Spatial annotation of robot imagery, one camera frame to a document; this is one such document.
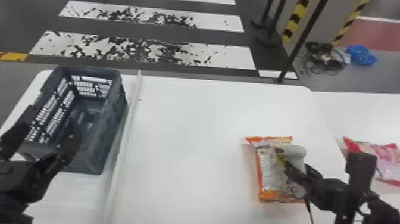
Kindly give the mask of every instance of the snack bag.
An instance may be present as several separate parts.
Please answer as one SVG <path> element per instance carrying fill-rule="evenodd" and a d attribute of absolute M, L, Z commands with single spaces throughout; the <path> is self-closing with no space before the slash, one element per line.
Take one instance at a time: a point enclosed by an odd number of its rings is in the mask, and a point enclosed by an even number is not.
<path fill-rule="evenodd" d="M 296 198 L 298 185 L 283 173 L 284 159 L 277 157 L 274 144 L 290 144 L 292 137 L 247 137 L 255 147 L 258 179 L 258 199 L 260 202 L 279 201 L 300 202 Z"/>
<path fill-rule="evenodd" d="M 377 145 L 370 142 L 354 141 L 343 137 L 348 152 L 364 152 L 377 157 L 377 172 L 375 178 L 400 186 L 400 150 L 392 143 L 388 145 Z"/>

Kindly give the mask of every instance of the crosswalk stripe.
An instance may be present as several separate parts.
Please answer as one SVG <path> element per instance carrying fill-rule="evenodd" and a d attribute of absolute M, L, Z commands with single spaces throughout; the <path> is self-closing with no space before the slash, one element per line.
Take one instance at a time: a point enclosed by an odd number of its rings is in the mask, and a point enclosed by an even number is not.
<path fill-rule="evenodd" d="M 248 47 L 46 31 L 29 54 L 255 70 Z"/>
<path fill-rule="evenodd" d="M 180 1 L 193 1 L 193 2 L 206 2 L 224 5 L 236 5 L 235 0 L 180 0 Z"/>
<path fill-rule="evenodd" d="M 258 74 L 260 77 L 265 78 L 278 78 L 280 75 L 280 71 L 266 71 L 266 70 L 259 70 Z M 285 76 L 285 79 L 298 79 L 296 73 L 288 72 Z"/>
<path fill-rule="evenodd" d="M 59 16 L 141 24 L 180 26 L 187 28 L 244 32 L 236 15 L 165 10 L 130 5 L 70 1 Z"/>

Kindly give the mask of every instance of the gray plastic basket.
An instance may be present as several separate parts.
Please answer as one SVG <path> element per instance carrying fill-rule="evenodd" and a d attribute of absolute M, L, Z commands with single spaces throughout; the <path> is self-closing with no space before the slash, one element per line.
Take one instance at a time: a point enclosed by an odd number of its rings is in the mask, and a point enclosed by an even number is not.
<path fill-rule="evenodd" d="M 18 152 L 27 160 L 37 160 L 57 150 L 65 127 L 73 122 L 82 143 L 64 171 L 101 174 L 127 105 L 119 72 L 57 67 L 40 92 L 18 121 L 31 128 Z"/>

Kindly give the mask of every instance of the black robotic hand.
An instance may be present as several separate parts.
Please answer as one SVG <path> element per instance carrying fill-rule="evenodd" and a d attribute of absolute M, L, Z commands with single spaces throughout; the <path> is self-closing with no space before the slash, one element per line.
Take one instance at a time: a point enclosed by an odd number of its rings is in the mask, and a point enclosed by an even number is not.
<path fill-rule="evenodd" d="M 66 133 L 78 133 L 73 125 L 67 128 Z M 29 131 L 27 123 L 19 123 L 0 137 L 0 223 L 32 223 L 25 209 L 44 197 L 51 180 L 79 149 L 79 134 L 67 134 L 55 152 L 36 161 L 10 161 Z"/>
<path fill-rule="evenodd" d="M 399 224 L 399 211 L 379 198 L 370 190 L 376 169 L 376 157 L 366 153 L 349 153 L 346 173 L 350 174 L 349 184 L 339 179 L 325 179 L 311 166 L 306 166 L 307 174 L 285 163 L 285 175 L 303 186 L 305 200 L 312 202 L 320 210 L 336 215 L 335 224 L 352 224 L 356 213 L 364 216 L 364 224 Z M 370 214 L 360 211 L 368 203 Z"/>

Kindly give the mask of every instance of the pink package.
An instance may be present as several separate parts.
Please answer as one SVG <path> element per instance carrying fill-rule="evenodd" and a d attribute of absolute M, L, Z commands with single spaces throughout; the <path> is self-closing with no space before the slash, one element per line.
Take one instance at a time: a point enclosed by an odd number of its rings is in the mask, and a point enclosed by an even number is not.
<path fill-rule="evenodd" d="M 354 141 L 343 137 L 349 152 L 365 152 L 378 158 L 375 178 L 400 186 L 400 149 L 392 143 L 377 145 L 370 142 Z"/>

